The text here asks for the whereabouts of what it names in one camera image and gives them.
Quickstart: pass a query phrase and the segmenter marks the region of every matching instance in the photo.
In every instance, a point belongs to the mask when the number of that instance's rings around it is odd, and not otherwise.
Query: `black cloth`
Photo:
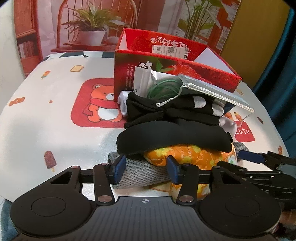
[[[231,152],[232,138],[220,126],[176,119],[175,122],[150,121],[132,126],[117,137],[117,152],[131,155],[178,144]]]
[[[149,121],[174,121],[176,118],[198,121],[211,126],[219,125],[219,117],[213,116],[212,104],[214,98],[203,94],[198,96],[202,96],[206,100],[203,108],[195,108],[193,95],[179,96],[157,108],[156,101],[131,92],[126,100],[128,117],[124,128],[127,129]]]

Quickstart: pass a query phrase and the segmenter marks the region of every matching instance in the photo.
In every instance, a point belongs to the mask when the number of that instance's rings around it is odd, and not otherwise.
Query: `circular pad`
[[[278,202],[257,187],[228,184],[206,196],[199,213],[214,230],[231,237],[255,237],[279,221]]]
[[[91,211],[89,200],[67,185],[41,185],[15,200],[10,217],[19,232],[50,237],[82,226]]]
[[[39,216],[55,216],[66,208],[66,203],[58,197],[43,197],[32,204],[32,211]]]

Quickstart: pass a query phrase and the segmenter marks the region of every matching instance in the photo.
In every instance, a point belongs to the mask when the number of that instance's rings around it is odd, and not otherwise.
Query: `poster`
[[[124,27],[172,34],[220,54],[240,0],[15,0],[25,75],[51,53],[114,51]]]

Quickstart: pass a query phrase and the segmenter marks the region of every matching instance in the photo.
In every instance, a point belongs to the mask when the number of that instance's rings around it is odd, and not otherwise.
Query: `white flower pot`
[[[100,46],[105,31],[79,31],[80,42],[83,45]]]

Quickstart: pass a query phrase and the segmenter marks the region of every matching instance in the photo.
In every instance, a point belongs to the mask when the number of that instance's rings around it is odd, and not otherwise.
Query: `gray knit fabric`
[[[241,143],[241,142],[233,142],[233,146],[234,146],[234,149],[235,149],[235,153],[236,155],[238,155],[238,153],[241,151],[241,150],[246,150],[246,151],[249,151],[248,147],[246,147],[245,144]]]
[[[113,163],[119,154],[111,152],[108,162]],[[113,188],[124,189],[131,187],[144,187],[151,184],[170,181],[166,167],[157,167],[147,162],[141,155],[133,155],[126,158],[126,170],[118,185]]]

